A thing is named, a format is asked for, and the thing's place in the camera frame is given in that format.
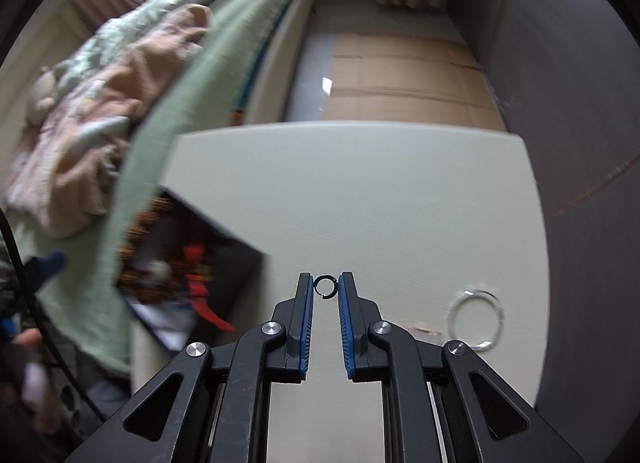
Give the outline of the left hand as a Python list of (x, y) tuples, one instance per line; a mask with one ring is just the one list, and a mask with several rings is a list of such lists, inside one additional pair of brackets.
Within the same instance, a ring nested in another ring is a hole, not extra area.
[(27, 356), (22, 380), (22, 401), (32, 410), (32, 426), (40, 434), (55, 434), (62, 426), (62, 413), (58, 399), (52, 391), (44, 366), (35, 359), (42, 344), (42, 335), (35, 327), (18, 333), (12, 344)]

